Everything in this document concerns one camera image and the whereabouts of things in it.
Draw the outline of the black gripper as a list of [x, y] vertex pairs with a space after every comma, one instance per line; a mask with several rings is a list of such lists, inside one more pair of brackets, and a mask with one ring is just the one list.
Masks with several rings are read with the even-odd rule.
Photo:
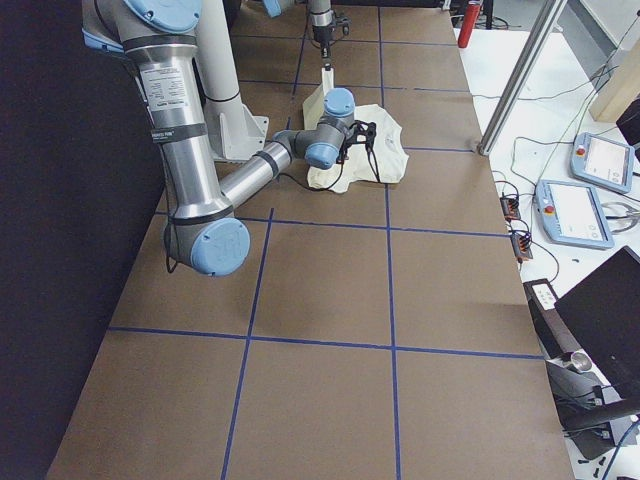
[[331, 46], [334, 42], [335, 25], [313, 25], [313, 38], [314, 41], [319, 44], [321, 50], [321, 58], [323, 69], [325, 71], [331, 70]]
[[349, 140], [345, 140], [339, 149], [339, 155], [336, 160], [336, 163], [339, 165], [343, 165], [348, 158], [348, 150], [351, 147], [351, 142]]

